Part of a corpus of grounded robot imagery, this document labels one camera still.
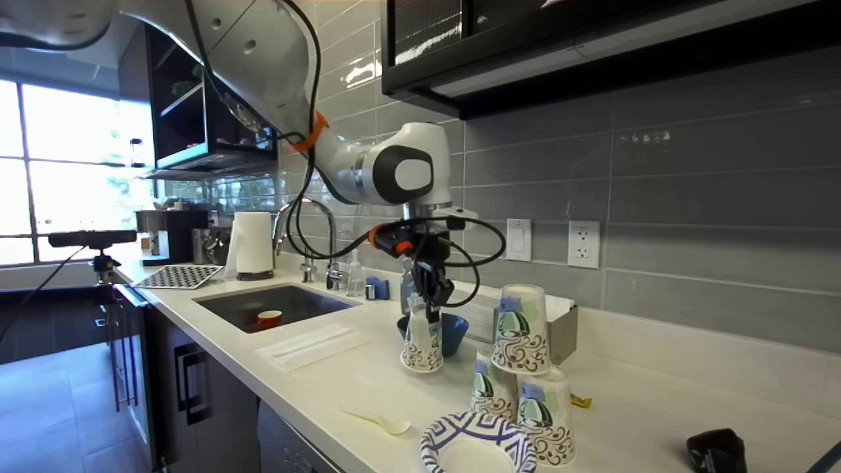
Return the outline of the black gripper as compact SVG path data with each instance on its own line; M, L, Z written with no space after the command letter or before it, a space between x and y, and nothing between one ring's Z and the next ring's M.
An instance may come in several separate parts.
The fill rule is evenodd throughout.
M453 254L453 221L450 217L417 217L403 225L403 236L411 241L411 279L412 292L429 306L429 321L438 321L438 306L450 297L446 262Z

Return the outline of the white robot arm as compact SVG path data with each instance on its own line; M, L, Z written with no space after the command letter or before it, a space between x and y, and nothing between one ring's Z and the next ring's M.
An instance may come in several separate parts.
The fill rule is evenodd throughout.
M7 48L80 49L115 15L157 28L193 56L237 101L265 120L324 175L345 205L411 205L412 230L384 245L412 259L412 288L433 317L453 295L444 233L420 233L453 205L450 140L438 124L407 120L382 142L350 142L320 109L320 40L294 0L0 0Z

